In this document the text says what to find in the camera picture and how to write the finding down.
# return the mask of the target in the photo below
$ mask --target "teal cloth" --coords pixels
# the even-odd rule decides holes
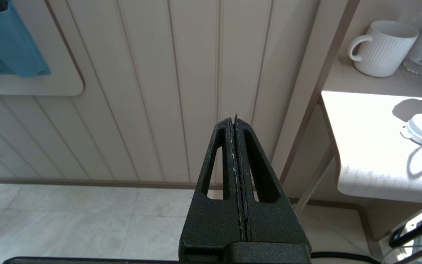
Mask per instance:
[[[52,74],[13,3],[0,12],[0,74],[20,77]]]

